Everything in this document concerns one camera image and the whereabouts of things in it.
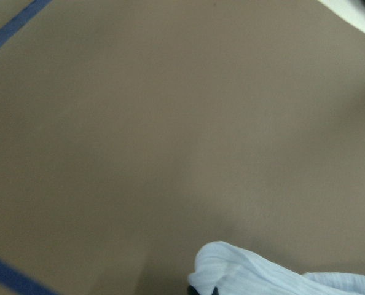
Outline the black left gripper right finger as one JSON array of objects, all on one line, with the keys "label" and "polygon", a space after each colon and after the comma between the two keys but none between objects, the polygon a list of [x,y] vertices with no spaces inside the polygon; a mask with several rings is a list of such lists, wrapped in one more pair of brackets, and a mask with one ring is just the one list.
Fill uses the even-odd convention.
[{"label": "black left gripper right finger", "polygon": [[214,288],[212,295],[219,295],[219,291],[218,291],[217,287]]}]

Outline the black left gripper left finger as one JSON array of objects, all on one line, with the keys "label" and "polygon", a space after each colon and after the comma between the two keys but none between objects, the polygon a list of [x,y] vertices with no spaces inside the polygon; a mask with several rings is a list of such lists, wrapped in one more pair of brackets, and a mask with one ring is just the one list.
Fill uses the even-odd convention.
[{"label": "black left gripper left finger", "polygon": [[187,287],[187,294],[188,295],[200,295],[198,291],[191,285]]}]

